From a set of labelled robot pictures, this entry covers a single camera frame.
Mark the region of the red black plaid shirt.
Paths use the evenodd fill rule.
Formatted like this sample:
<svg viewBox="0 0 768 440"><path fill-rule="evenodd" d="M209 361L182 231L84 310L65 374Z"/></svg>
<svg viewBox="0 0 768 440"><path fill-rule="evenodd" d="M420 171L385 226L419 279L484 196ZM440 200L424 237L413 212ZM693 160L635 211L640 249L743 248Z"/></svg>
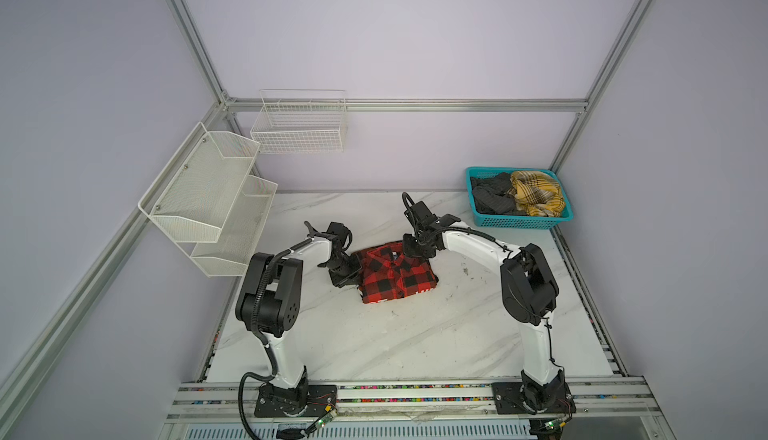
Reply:
<svg viewBox="0 0 768 440"><path fill-rule="evenodd" d="M439 283L427 259L405 254L403 241L358 250L362 266L358 291L364 304L403 299L433 290Z"/></svg>

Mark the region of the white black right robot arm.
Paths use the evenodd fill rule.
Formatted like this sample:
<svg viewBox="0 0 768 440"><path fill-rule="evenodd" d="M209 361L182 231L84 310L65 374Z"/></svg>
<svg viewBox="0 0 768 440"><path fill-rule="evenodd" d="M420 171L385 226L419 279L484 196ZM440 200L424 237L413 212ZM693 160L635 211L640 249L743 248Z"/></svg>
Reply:
<svg viewBox="0 0 768 440"><path fill-rule="evenodd" d="M541 248L506 243L453 215L429 225L414 224L404 234L403 246L409 257L431 259L447 250L498 274L502 304L518 322L523 346L518 404L530 413L553 407L566 390L565 369L555 360L551 333L559 285Z"/></svg>

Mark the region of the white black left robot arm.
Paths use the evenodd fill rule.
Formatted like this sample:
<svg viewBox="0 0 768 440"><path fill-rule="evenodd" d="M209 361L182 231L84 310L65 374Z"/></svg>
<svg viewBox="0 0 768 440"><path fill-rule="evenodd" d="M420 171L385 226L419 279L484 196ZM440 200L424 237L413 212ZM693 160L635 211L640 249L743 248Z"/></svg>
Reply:
<svg viewBox="0 0 768 440"><path fill-rule="evenodd" d="M348 253L350 237L320 233L279 253L252 256L235 303L235 317L259 341L268 372L256 379L281 389L296 389L305 365L289 334L298 320L303 276L325 269L334 284L358 278L359 260Z"/></svg>

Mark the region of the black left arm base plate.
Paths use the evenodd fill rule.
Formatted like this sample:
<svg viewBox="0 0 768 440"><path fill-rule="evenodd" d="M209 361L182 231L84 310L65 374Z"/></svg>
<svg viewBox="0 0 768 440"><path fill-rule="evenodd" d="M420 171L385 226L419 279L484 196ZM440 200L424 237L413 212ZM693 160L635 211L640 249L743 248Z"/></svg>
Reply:
<svg viewBox="0 0 768 440"><path fill-rule="evenodd" d="M259 388L259 396L253 414L256 418L315 418L328 412L337 402L335 385L299 385L280 388L265 384Z"/></svg>

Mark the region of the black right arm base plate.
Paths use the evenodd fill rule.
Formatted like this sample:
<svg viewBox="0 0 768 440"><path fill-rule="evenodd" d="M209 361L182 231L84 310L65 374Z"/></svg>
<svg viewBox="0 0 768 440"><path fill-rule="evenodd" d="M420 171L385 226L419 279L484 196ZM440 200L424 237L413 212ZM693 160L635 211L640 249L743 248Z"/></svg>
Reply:
<svg viewBox="0 0 768 440"><path fill-rule="evenodd" d="M557 380L546 386L536 382L497 382L491 385L498 414L565 414L576 412L566 383Z"/></svg>

